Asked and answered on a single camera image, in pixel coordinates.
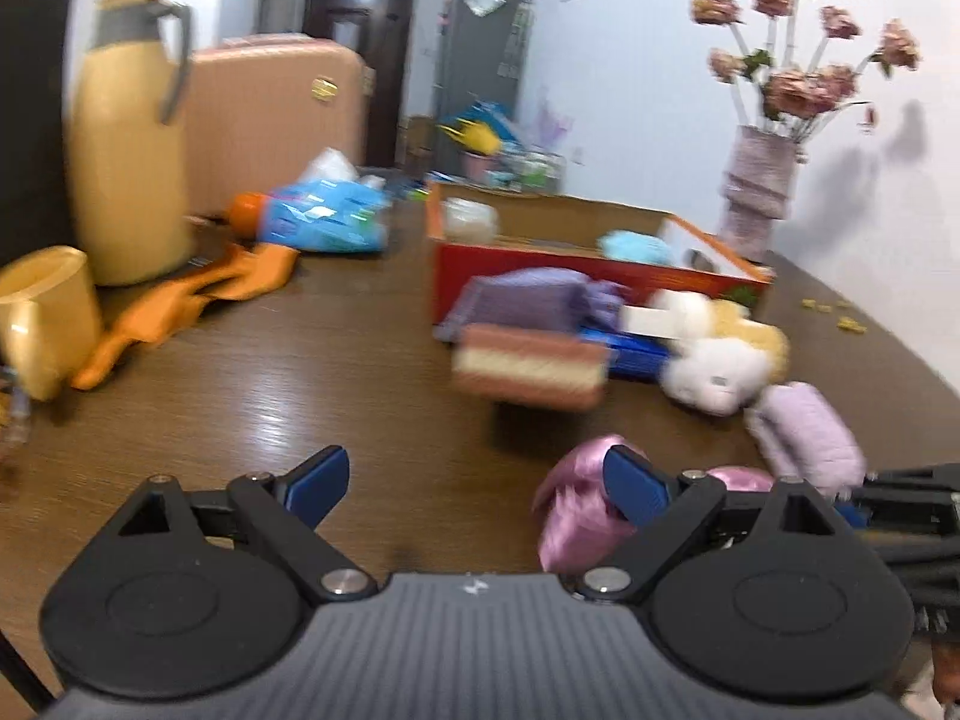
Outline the person's hand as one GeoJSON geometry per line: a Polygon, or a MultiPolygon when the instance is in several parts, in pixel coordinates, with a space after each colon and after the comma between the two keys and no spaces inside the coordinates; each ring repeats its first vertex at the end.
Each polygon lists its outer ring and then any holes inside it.
{"type": "Polygon", "coordinates": [[[893,681],[893,695],[916,718],[958,720],[960,649],[950,642],[914,642],[893,681]]]}

